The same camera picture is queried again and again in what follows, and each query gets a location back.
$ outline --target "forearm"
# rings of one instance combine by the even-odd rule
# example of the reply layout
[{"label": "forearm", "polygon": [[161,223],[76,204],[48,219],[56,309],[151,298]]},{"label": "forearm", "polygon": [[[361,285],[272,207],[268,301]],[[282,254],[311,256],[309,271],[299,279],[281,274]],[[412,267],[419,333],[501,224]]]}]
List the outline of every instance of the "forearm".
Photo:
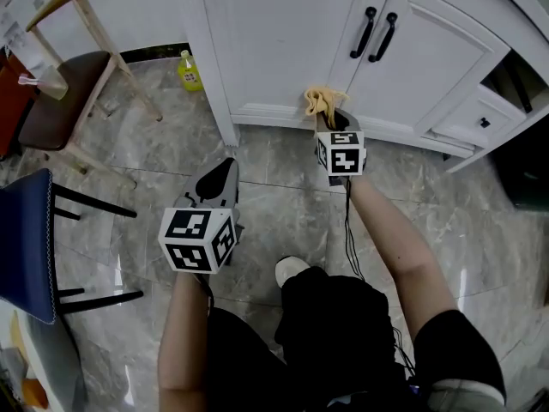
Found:
[{"label": "forearm", "polygon": [[208,296],[193,275],[178,273],[160,344],[161,390],[203,391],[207,327]]},{"label": "forearm", "polygon": [[365,177],[355,177],[351,199],[395,280],[412,339],[441,312],[456,309],[437,259],[412,222]]}]

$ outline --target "white cube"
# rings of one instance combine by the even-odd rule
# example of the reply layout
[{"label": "white cube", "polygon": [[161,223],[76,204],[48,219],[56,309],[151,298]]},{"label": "white cube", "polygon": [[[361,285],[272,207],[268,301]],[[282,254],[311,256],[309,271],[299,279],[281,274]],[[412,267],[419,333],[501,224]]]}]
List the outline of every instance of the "white cube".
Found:
[{"label": "white cube", "polygon": [[217,273],[237,244],[232,210],[167,208],[158,241],[175,271]]},{"label": "white cube", "polygon": [[329,176],[361,175],[366,158],[364,132],[318,132],[317,156]]}]

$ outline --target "brown chair seat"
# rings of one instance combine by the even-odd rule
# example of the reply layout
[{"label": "brown chair seat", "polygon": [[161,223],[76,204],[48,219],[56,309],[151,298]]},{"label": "brown chair seat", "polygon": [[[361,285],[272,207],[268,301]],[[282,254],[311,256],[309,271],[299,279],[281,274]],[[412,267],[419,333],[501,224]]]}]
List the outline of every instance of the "brown chair seat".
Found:
[{"label": "brown chair seat", "polygon": [[63,149],[110,57],[109,52],[93,51],[62,63],[57,70],[69,85],[67,94],[61,100],[40,94],[21,129],[20,144],[45,151]]}]

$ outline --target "black baseboard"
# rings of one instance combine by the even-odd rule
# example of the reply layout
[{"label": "black baseboard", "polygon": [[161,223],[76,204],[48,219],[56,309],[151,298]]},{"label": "black baseboard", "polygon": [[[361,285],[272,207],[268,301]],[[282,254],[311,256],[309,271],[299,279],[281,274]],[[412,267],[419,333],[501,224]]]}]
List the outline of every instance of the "black baseboard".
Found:
[{"label": "black baseboard", "polygon": [[126,63],[136,63],[137,61],[148,61],[149,59],[160,58],[179,58],[182,51],[190,51],[189,43],[176,43],[173,45],[153,45],[143,49],[133,51],[123,51],[120,53]]}]

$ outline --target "yellow bottle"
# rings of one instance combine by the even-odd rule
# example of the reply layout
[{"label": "yellow bottle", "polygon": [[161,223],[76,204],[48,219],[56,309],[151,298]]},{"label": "yellow bottle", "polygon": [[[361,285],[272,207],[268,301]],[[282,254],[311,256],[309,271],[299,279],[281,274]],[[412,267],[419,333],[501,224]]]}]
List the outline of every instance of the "yellow bottle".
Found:
[{"label": "yellow bottle", "polygon": [[204,88],[200,75],[198,74],[195,59],[189,54],[189,51],[181,52],[178,73],[183,86],[190,92],[195,92]]}]

